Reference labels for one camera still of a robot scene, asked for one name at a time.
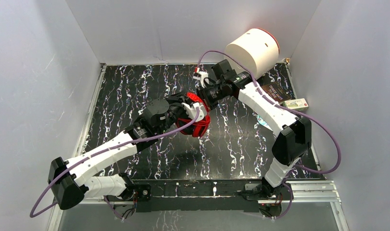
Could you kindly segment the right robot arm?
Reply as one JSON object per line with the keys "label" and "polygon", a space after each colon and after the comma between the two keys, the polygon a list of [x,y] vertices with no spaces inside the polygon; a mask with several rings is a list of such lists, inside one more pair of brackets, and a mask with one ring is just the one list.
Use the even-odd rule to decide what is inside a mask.
{"label": "right robot arm", "polygon": [[236,73],[228,60],[214,65],[212,71],[217,77],[216,81],[199,68],[193,75],[200,80],[196,93],[209,110],[214,109],[220,100],[234,97],[258,114],[273,131],[273,161],[262,178],[262,194],[268,199],[275,199],[281,193],[280,185],[311,147],[311,121],[281,109],[269,94],[253,82],[250,73]]}

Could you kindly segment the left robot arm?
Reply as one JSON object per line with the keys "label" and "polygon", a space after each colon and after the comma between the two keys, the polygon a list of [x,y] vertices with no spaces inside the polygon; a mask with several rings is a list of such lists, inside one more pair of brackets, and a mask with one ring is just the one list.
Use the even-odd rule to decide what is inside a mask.
{"label": "left robot arm", "polygon": [[126,177],[96,176],[102,169],[150,147],[158,139],[173,134],[168,129],[179,119],[189,119],[181,131],[204,116],[204,106],[189,97],[177,94],[151,101],[132,125],[89,152],[64,160],[52,160],[48,184],[62,210],[73,208],[83,199],[113,195],[122,200],[134,196],[135,188]]}

